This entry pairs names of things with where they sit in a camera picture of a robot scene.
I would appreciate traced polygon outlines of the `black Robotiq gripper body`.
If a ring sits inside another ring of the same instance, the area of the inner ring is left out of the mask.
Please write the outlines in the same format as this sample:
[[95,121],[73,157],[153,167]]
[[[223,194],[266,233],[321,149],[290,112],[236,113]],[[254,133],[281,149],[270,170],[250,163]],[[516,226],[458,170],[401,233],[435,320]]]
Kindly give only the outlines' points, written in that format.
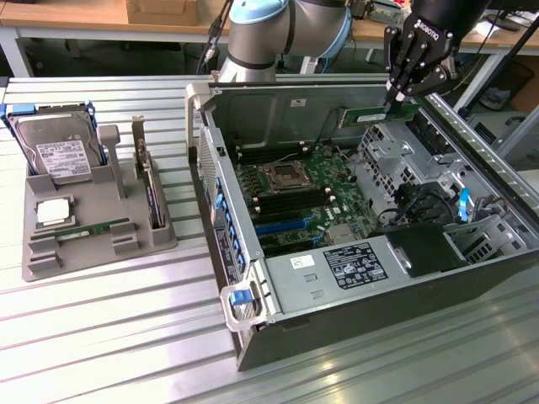
[[447,57],[477,24],[490,1],[411,1],[403,23],[405,50],[419,49],[427,57]]

